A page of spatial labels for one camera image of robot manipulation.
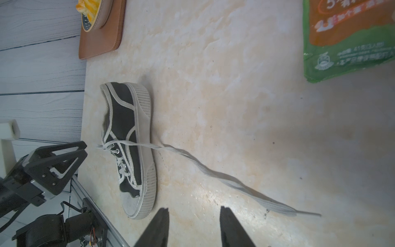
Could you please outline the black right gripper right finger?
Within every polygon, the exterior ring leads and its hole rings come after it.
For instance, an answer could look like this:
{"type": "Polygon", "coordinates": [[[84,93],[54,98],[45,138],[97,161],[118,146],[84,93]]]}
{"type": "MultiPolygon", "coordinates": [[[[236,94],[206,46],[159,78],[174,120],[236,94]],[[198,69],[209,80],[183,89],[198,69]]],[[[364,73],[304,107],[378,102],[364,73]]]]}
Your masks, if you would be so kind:
{"type": "Polygon", "coordinates": [[[223,247],[255,247],[241,223],[228,207],[221,207],[220,229],[223,247]]]}

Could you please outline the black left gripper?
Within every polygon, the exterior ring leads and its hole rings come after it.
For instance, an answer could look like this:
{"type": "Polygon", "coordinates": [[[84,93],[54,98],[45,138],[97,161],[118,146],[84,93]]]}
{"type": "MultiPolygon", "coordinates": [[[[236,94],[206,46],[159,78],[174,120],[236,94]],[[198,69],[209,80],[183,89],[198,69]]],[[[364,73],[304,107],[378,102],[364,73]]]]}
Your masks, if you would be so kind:
{"type": "Polygon", "coordinates": [[[24,206],[40,206],[58,195],[87,158],[84,141],[43,146],[19,160],[1,179],[1,217],[24,206]]]}

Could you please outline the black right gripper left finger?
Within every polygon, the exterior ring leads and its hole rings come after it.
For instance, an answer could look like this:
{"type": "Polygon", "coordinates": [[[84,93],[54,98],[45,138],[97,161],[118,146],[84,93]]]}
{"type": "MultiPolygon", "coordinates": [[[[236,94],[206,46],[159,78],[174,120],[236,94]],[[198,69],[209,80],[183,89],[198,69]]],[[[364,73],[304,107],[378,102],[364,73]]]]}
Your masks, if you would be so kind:
{"type": "Polygon", "coordinates": [[[160,208],[153,217],[135,247],[166,247],[169,236],[169,211],[160,208]]]}

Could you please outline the black white canvas sneaker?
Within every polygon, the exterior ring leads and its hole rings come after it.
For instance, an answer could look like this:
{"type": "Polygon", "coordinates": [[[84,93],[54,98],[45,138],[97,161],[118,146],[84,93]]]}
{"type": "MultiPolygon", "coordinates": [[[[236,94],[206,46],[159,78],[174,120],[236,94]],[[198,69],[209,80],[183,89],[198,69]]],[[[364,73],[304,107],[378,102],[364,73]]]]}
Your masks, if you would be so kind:
{"type": "Polygon", "coordinates": [[[157,192],[156,165],[151,143],[151,97],[141,84],[108,82],[100,86],[106,100],[102,149],[117,164],[124,212],[134,220],[152,211],[157,192]]]}

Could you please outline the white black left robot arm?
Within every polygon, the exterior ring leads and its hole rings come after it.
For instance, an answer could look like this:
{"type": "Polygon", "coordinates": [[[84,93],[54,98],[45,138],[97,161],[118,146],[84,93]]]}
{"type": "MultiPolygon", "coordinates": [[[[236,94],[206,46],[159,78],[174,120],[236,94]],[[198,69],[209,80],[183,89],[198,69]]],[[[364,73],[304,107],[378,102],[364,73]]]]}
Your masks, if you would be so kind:
{"type": "MultiPolygon", "coordinates": [[[[1,226],[1,231],[6,230],[28,206],[40,206],[50,196],[63,192],[86,159],[85,149],[83,141],[40,147],[1,175],[1,216],[14,212],[1,226]]],[[[75,231],[62,213],[49,214],[19,229],[12,240],[18,247],[65,247],[91,230],[91,215],[83,210],[76,211],[85,221],[85,230],[81,232],[75,231]]]]}

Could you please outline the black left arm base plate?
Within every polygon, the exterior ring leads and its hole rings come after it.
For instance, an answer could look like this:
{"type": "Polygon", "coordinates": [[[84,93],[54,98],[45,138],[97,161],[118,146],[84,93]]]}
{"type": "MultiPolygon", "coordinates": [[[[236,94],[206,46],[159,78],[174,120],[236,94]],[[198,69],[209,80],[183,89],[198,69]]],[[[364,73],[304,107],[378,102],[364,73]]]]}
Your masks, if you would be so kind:
{"type": "Polygon", "coordinates": [[[108,239],[108,225],[96,206],[88,199],[83,199],[83,207],[89,215],[89,241],[90,247],[106,247],[108,239]]]}

